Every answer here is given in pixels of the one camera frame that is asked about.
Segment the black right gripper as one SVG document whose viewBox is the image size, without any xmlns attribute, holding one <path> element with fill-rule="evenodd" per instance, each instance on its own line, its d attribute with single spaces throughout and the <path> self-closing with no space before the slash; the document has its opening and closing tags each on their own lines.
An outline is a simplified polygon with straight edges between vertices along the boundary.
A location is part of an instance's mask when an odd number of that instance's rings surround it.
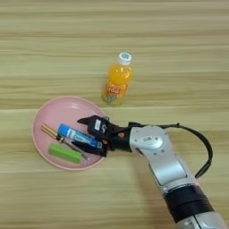
<svg viewBox="0 0 229 229">
<path fill-rule="evenodd" d="M 93 119 L 93 115 L 88 117 L 83 117 L 78 120 L 78 123 L 88 125 L 92 119 Z M 114 124 L 109 124 L 103 142 L 112 151 L 115 151 L 116 149 L 120 149 L 123 151 L 131 152 L 130 135 L 131 135 L 131 127 L 120 127 Z M 79 141 L 73 141 L 72 144 L 90 154 L 106 157 L 107 147 L 102 146 L 101 148 L 97 148 L 97 147 L 90 146 L 87 143 L 79 142 Z"/>
</svg>

